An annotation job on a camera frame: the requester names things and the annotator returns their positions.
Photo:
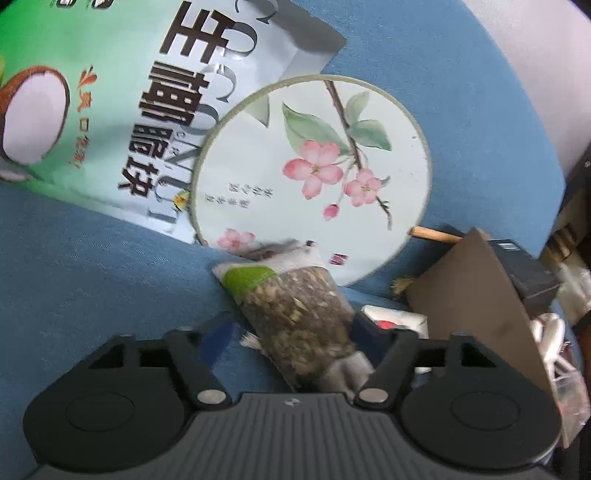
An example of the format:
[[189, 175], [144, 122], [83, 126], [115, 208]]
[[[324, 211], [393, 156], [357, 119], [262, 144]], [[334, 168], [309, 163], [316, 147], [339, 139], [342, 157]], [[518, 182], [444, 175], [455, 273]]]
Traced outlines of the herb tea packet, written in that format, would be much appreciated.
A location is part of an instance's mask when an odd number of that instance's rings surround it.
[[356, 396], [374, 373], [353, 342], [355, 311], [318, 247], [296, 240], [212, 269], [249, 322], [247, 344], [270, 359], [297, 392]]

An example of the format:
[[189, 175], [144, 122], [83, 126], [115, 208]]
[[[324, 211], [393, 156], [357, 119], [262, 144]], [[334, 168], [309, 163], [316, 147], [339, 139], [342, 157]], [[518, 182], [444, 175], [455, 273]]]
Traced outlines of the clear plastic cup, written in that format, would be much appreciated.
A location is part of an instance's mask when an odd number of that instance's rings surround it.
[[556, 370], [552, 393], [562, 421], [561, 445], [567, 449], [590, 418], [590, 403], [583, 376], [578, 370]]

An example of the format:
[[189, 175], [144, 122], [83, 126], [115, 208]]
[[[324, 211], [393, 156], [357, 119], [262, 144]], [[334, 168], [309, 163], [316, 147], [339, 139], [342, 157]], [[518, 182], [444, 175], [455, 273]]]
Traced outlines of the white tissue packet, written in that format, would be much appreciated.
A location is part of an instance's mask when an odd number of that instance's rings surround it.
[[377, 367], [390, 349], [394, 330], [412, 330], [421, 339], [429, 338], [427, 317], [403, 310], [365, 305], [356, 318], [356, 344]]

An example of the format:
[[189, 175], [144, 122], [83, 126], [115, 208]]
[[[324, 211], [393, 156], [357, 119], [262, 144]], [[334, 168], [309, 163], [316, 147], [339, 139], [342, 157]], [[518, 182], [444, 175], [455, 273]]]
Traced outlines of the brown cardboard box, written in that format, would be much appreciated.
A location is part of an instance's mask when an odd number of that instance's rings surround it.
[[547, 394], [552, 393], [530, 318], [486, 234], [472, 229], [406, 290], [432, 339], [474, 336]]

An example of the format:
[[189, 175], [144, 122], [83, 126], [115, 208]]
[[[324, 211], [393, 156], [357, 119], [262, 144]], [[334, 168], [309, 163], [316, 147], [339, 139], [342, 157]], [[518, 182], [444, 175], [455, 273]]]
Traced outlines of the white glove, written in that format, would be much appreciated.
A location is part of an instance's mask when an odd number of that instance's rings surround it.
[[550, 380], [575, 367], [562, 356], [565, 345], [565, 321], [556, 313], [544, 313], [530, 321], [530, 330]]

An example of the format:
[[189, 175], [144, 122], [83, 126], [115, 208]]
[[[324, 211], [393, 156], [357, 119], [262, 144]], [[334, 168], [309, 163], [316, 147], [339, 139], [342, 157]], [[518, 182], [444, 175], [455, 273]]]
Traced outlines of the small black box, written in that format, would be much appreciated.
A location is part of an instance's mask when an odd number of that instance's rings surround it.
[[521, 246], [509, 239], [488, 241], [511, 280], [528, 316], [546, 313], [561, 286], [559, 279]]

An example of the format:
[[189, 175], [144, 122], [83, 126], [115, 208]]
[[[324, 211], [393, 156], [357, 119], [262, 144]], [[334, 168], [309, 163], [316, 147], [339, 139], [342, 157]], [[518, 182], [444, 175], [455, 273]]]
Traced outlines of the round floral hand fan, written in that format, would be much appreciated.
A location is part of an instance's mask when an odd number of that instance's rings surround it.
[[395, 97], [358, 79], [303, 76], [249, 96], [208, 134], [191, 221], [202, 244], [239, 255], [314, 243], [349, 285], [412, 239], [459, 241], [422, 223], [432, 183], [426, 137]]

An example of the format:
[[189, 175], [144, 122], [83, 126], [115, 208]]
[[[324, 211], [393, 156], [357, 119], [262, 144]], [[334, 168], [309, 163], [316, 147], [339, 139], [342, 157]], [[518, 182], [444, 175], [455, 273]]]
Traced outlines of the green coconut snack bag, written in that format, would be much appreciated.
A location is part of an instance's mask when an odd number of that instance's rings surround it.
[[289, 1], [5, 1], [1, 177], [191, 243], [208, 131], [345, 43]]

